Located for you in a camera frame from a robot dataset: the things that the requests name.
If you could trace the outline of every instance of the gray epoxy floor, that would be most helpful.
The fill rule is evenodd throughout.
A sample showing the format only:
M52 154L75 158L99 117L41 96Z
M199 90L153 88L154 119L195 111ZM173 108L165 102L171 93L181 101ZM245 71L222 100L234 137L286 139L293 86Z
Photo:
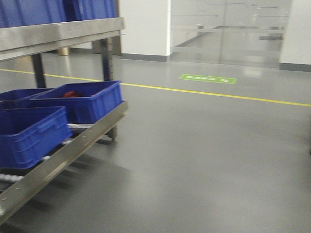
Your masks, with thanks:
M31 71L29 60L0 68ZM100 79L97 55L45 54L46 73ZM125 83L310 103L310 74L115 59ZM179 80L183 73L235 85ZM34 87L1 71L1 92ZM82 82L48 77L48 86ZM0 227L3 233L309 233L311 108L122 86L129 114Z

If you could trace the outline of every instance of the white wall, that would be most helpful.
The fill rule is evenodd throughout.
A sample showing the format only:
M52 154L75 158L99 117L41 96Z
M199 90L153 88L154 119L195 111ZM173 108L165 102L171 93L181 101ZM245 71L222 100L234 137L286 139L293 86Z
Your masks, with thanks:
M293 0L281 63L311 65L311 0Z
M122 53L170 55L171 0L120 0Z

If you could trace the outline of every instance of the metal shelf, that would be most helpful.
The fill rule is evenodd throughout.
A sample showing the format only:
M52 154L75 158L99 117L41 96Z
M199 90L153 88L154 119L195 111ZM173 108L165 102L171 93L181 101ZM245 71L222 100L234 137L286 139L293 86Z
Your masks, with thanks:
M123 18L0 29L0 61L120 36Z
M50 159L41 163L0 194L0 224L38 193L55 176L77 159L125 116L127 102L83 131L72 142L63 146Z
M112 50L114 45L120 50L121 29L124 29L123 18L3 28L0 29L0 62L31 55L37 87L44 88L46 84L41 53L99 41L103 79L113 80ZM116 124L124 117L126 110L127 102L124 101L69 144L57 150L48 160L25 171L26 175L20 181L5 187L4 192L0 194L0 224L104 134L114 140L117 136Z

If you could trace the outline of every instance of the plastic crate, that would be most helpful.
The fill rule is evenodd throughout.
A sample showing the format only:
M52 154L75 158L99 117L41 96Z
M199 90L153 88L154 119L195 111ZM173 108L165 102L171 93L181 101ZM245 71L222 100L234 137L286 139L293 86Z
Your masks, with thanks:
M108 11L108 18L117 17L115 0L106 0L106 7Z
M50 88L37 88L37 89L21 89L13 90L0 94L0 110L10 108L28 108L29 99L32 97L51 90Z
M70 123L92 124L122 103L120 81L70 83L30 100L35 107L66 106ZM69 91L84 97L62 98Z
M114 0L64 0L67 21L116 17Z
M65 22L62 0L0 0L0 27Z
M26 169L72 135L65 107L0 112L0 167Z

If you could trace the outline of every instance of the glass wall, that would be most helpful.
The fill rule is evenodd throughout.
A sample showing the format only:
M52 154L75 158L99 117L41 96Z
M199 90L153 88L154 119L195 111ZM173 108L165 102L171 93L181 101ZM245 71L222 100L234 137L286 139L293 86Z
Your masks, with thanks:
M172 0L171 60L278 67L291 0Z

